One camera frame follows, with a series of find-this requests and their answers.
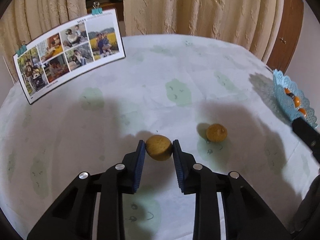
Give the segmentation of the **blue plastic lattice basket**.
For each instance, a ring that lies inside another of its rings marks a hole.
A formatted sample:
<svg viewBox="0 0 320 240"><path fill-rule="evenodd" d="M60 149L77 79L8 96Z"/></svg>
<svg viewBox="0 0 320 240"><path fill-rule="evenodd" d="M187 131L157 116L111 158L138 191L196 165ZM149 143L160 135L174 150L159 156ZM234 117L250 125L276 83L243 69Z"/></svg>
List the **blue plastic lattice basket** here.
<svg viewBox="0 0 320 240"><path fill-rule="evenodd" d="M285 88L300 98L300 106L295 107L294 101L285 93ZM310 101L305 97L302 90L300 90L295 82L293 82L289 76L284 75L281 70L273 71L273 92L276 97L277 103L290 122L297 118L303 118L311 127L317 128L317 117L315 116L315 110L310 107ZM303 108L307 112L307 116L304 117L302 113L298 111L299 108Z"/></svg>

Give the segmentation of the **white patterned tablecloth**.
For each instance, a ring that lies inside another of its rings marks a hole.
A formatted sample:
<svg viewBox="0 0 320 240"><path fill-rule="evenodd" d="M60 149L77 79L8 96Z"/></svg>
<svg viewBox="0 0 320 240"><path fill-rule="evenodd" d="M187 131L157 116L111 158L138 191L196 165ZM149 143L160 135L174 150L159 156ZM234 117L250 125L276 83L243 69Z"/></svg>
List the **white patterned tablecloth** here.
<svg viewBox="0 0 320 240"><path fill-rule="evenodd" d="M272 73L246 49L218 40L123 38L126 57L30 105L19 84L1 106L1 208L26 237L80 173L119 163L163 135L212 171L239 172L285 226L319 167L273 97ZM211 142L221 124L227 138Z"/></svg>

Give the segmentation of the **teal binder clip right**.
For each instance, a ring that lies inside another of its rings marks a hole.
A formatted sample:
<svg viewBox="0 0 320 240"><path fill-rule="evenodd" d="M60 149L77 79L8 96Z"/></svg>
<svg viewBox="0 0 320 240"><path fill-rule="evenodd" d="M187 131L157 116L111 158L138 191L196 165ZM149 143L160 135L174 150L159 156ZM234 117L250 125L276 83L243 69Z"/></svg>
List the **teal binder clip right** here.
<svg viewBox="0 0 320 240"><path fill-rule="evenodd" d="M91 10L92 15L100 15L103 13L103 9L100 7L100 2L99 1L94 1L93 2L93 8Z"/></svg>

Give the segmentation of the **tan longan fruit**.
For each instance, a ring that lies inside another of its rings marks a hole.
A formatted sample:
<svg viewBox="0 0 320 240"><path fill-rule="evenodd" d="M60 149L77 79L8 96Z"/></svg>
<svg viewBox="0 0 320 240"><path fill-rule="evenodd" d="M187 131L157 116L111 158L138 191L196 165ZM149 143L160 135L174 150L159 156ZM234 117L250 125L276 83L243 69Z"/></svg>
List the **tan longan fruit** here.
<svg viewBox="0 0 320 240"><path fill-rule="evenodd" d="M227 135L227 129L221 124L212 124L206 129L206 137L211 142L222 142Z"/></svg>
<svg viewBox="0 0 320 240"><path fill-rule="evenodd" d="M163 135L153 135L145 143L148 155L156 161L166 161L172 155L172 143Z"/></svg>

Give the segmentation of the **beige curtain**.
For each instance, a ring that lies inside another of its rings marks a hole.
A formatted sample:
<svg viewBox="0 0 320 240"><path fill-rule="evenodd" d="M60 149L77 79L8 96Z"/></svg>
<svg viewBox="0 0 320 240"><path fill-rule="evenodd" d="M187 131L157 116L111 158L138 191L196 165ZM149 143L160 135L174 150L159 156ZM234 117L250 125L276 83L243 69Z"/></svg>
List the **beige curtain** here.
<svg viewBox="0 0 320 240"><path fill-rule="evenodd" d="M86 14L86 0L12 0L1 17L1 54L13 81L18 81L13 56L21 42Z"/></svg>
<svg viewBox="0 0 320 240"><path fill-rule="evenodd" d="M185 34L244 47L266 62L284 0L124 0L127 35Z"/></svg>

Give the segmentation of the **beige curtain right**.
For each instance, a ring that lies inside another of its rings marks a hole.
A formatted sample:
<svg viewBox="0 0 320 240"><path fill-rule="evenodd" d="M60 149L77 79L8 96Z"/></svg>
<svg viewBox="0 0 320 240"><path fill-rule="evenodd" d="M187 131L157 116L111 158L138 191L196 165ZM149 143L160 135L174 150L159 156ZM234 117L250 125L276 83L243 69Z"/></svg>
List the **beige curtain right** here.
<svg viewBox="0 0 320 240"><path fill-rule="evenodd" d="M284 0L124 0L127 35L185 34L244 47L266 62Z"/></svg>

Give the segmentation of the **beige curtain left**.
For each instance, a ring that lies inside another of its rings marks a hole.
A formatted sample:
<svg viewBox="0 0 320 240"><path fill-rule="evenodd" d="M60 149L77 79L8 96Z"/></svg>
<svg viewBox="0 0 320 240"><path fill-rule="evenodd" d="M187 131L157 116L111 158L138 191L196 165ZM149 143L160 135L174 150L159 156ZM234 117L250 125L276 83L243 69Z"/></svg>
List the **beige curtain left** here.
<svg viewBox="0 0 320 240"><path fill-rule="evenodd" d="M13 56L21 42L86 14L86 0L12 0L1 17L1 54L13 81L18 81Z"/></svg>

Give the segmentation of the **teal binder clip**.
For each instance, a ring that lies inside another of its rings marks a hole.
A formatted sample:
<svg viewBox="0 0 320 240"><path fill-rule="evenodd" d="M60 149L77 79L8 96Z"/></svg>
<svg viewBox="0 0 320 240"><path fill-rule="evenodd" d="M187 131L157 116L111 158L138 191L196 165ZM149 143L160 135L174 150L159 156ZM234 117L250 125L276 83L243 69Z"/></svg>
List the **teal binder clip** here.
<svg viewBox="0 0 320 240"><path fill-rule="evenodd" d="M91 10L92 15L100 15L103 13L103 9L100 7L100 2L99 1L94 1L93 2L93 8Z"/></svg>
<svg viewBox="0 0 320 240"><path fill-rule="evenodd" d="M22 41L21 45L19 46L18 50L16 51L16 54L18 57L20 57L22 54L24 54L27 51L26 42Z"/></svg>

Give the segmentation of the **teal binder clip left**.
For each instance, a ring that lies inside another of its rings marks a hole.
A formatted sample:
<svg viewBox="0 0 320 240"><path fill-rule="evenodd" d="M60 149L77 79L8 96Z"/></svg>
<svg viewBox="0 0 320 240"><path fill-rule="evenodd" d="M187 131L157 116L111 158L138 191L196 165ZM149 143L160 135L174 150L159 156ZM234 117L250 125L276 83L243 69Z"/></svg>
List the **teal binder clip left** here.
<svg viewBox="0 0 320 240"><path fill-rule="evenodd" d="M18 57L20 57L22 54L24 54L27 51L26 42L22 41L21 45L19 46L18 50L16 51L16 54Z"/></svg>

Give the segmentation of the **photo collage board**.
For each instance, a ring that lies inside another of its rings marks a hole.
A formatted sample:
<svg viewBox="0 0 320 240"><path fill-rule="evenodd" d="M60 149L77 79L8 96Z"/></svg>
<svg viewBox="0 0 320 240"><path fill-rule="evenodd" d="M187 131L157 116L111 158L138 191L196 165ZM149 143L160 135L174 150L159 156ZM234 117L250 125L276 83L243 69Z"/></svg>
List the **photo collage board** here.
<svg viewBox="0 0 320 240"><path fill-rule="evenodd" d="M116 9L66 22L26 46L13 59L29 104L85 72L125 58Z"/></svg>

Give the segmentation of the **yellow orange fruit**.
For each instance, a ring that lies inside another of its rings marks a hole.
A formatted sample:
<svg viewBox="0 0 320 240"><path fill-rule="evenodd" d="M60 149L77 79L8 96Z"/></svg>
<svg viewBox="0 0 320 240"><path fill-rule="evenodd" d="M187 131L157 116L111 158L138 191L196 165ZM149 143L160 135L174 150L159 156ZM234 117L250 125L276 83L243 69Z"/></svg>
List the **yellow orange fruit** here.
<svg viewBox="0 0 320 240"><path fill-rule="evenodd" d="M307 116L307 112L306 112L306 110L305 110L305 109L303 109L303 108L299 108L299 109L298 109L298 111L299 111L300 113L302 113L304 117L306 117L306 116Z"/></svg>

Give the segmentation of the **door knob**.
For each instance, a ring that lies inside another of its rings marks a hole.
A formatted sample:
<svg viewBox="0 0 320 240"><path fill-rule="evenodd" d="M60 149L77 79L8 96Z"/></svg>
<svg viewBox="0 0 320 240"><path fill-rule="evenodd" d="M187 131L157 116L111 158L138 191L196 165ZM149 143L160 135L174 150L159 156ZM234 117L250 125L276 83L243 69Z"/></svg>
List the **door knob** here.
<svg viewBox="0 0 320 240"><path fill-rule="evenodd" d="M281 41L283 44L286 44L286 40L284 40L283 37L280 38L280 41Z"/></svg>

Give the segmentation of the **wooden door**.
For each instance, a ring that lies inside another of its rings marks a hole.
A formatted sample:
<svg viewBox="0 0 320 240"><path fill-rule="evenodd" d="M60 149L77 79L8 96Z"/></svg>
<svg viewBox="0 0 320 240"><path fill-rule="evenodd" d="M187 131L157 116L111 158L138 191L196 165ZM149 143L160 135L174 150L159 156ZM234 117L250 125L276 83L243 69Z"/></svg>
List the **wooden door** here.
<svg viewBox="0 0 320 240"><path fill-rule="evenodd" d="M295 53L303 24L303 0L277 0L276 32L271 40L271 53L266 64L285 73ZM286 44L280 41L283 37Z"/></svg>

